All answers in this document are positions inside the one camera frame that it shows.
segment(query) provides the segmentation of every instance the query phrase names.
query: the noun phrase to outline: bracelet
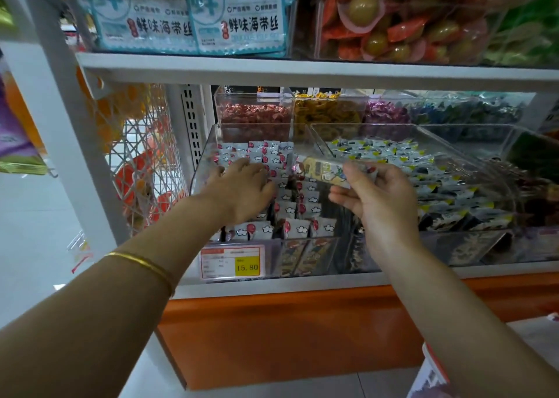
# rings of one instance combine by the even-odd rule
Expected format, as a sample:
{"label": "bracelet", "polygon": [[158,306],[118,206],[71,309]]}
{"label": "bracelet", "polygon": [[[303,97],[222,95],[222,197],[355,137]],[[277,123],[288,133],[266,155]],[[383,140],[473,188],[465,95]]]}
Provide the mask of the bracelet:
{"label": "bracelet", "polygon": [[152,263],[150,260],[142,258],[141,256],[132,255],[131,253],[122,253],[122,252],[109,252],[105,256],[119,256],[126,260],[132,261],[134,263],[140,264],[142,267],[146,267],[147,269],[151,270],[153,273],[157,274],[169,288],[169,297],[172,298],[174,295],[174,280],[173,276],[162,267],[159,267],[156,263]]}

